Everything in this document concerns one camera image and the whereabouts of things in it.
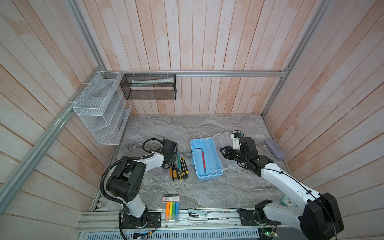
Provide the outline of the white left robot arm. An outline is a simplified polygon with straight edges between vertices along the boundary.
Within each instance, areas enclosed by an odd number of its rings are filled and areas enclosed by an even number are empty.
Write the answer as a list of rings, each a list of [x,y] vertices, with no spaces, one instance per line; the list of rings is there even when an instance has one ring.
[[[139,196],[145,173],[156,168],[169,168],[178,144],[171,140],[151,138],[143,143],[142,149],[147,155],[123,156],[107,167],[100,180],[101,194],[120,204],[125,213],[136,219],[142,218],[148,211]]]

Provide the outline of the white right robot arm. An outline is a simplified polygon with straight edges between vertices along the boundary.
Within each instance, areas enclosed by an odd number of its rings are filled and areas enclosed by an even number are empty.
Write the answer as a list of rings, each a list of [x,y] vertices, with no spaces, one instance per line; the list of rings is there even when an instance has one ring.
[[[300,230],[309,240],[330,240],[344,230],[344,223],[336,198],[321,194],[283,171],[273,160],[259,154],[250,137],[232,135],[233,145],[220,149],[227,160],[235,161],[255,173],[293,200],[298,210],[264,200],[255,206],[255,222],[265,225],[276,221]]]

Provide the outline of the red handled tool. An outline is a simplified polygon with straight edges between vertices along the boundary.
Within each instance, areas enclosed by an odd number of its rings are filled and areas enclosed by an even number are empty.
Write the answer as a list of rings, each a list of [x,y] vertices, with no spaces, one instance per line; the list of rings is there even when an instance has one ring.
[[[206,174],[207,169],[206,169],[206,161],[205,161],[204,150],[202,148],[197,148],[196,151],[201,151],[201,153],[202,153],[202,161],[203,161],[204,173]]]

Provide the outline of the blue clear-lid tool box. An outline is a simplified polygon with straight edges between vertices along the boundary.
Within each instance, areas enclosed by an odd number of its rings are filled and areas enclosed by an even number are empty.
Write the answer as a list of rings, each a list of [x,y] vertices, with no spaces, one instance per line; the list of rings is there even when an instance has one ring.
[[[191,140],[192,166],[195,167],[196,175],[199,181],[217,179],[223,174],[234,175],[244,173],[246,170],[238,166],[236,161],[228,160],[220,153],[220,149],[226,146],[232,146],[231,133],[218,133],[210,138]],[[204,173],[202,153],[196,151],[202,148],[205,154],[206,174]]]

